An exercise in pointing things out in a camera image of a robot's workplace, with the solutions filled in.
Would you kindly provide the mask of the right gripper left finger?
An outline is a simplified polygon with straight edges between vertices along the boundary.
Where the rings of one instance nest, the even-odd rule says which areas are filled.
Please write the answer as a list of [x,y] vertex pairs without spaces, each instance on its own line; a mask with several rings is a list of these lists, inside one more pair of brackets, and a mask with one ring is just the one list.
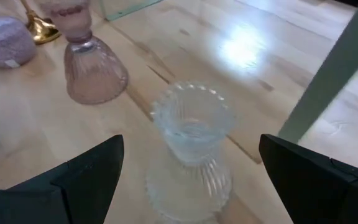
[[0,190],[0,224],[103,224],[119,182],[124,138]]

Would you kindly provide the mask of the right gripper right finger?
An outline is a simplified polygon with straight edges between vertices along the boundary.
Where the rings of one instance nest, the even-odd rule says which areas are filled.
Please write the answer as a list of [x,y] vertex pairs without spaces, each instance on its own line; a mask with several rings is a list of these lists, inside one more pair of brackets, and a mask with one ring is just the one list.
[[358,168],[271,134],[264,166],[294,224],[358,224]]

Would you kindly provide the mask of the clear glass candlestick holder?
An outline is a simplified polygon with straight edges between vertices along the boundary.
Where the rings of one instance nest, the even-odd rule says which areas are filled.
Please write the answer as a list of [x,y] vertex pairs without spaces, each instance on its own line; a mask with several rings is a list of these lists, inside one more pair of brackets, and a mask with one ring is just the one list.
[[176,82],[153,102],[151,117],[165,143],[145,176],[151,206],[163,224],[218,224],[232,191],[223,140],[234,116],[226,100],[200,82]]

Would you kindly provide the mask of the tall brass candlestick holder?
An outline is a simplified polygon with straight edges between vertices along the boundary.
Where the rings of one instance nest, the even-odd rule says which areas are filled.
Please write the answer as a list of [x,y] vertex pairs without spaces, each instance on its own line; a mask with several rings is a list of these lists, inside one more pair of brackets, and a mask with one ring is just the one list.
[[36,45],[46,44],[61,36],[52,20],[41,18],[27,3],[26,0],[20,0],[27,16],[26,28],[32,34]]

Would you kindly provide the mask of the pink patterned candle tin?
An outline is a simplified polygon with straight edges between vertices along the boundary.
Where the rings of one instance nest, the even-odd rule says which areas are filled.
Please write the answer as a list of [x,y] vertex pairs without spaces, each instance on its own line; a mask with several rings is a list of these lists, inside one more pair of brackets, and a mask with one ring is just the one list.
[[32,34],[14,17],[0,17],[0,68],[17,68],[37,53]]

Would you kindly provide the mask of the pink glass candlestick holder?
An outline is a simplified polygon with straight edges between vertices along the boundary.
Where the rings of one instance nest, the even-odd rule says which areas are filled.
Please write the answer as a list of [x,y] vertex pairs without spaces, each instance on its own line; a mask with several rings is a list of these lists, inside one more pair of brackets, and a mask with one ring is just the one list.
[[117,98],[127,87],[127,68],[93,35],[90,0],[36,0],[67,40],[64,52],[67,93],[77,103],[96,105]]

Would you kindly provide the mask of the green perforated metal riser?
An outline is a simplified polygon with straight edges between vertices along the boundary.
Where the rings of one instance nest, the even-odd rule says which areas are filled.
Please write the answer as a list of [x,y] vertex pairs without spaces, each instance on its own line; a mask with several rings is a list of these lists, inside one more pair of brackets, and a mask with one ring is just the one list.
[[217,88],[229,139],[358,141],[358,7],[336,0],[91,0],[165,83]]

